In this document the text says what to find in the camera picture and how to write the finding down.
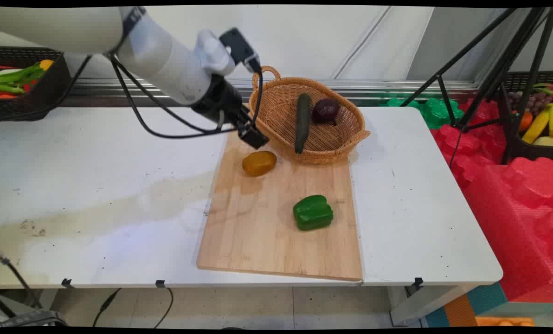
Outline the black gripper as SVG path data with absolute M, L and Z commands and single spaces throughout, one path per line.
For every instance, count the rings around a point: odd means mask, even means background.
M 249 108 L 243 106 L 240 92 L 223 76 L 212 74 L 206 93 L 191 108 L 216 125 L 215 129 L 204 129 L 201 133 L 219 132 L 223 125 L 230 123 L 238 131 L 239 139 L 254 149 L 259 149 L 270 141 L 256 127 Z

